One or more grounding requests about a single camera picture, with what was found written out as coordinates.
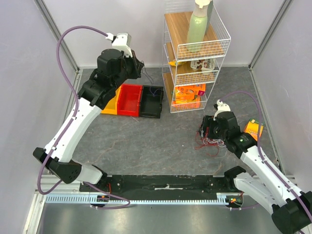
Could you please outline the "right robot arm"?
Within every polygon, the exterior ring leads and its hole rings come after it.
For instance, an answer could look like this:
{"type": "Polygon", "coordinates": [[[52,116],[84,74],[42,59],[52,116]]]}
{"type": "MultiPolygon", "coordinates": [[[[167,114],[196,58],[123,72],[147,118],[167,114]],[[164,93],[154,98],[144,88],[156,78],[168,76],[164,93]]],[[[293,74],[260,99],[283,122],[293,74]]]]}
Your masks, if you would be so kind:
{"type": "Polygon", "coordinates": [[[222,140],[258,176],[254,179],[236,166],[225,173],[223,186],[227,191],[247,193],[271,215],[283,234],[300,232],[312,223],[312,193],[303,192],[271,162],[257,141],[240,130],[233,112],[205,115],[198,133],[201,138],[222,140]]]}

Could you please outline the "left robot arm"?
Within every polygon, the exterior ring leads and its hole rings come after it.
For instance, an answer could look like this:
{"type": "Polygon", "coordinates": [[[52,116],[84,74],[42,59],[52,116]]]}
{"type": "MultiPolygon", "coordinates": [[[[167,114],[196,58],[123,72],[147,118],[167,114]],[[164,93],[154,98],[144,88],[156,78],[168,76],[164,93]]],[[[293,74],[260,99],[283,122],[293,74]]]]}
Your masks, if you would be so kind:
{"type": "Polygon", "coordinates": [[[78,92],[78,107],[74,107],[57,134],[44,147],[37,147],[33,156],[66,184],[73,181],[90,183],[97,192],[105,190],[104,171],[94,165],[81,164],[72,159],[73,152],[93,120],[115,97],[116,90],[127,79],[141,76],[144,64],[135,53],[106,49],[97,58],[97,68],[78,92]]]}

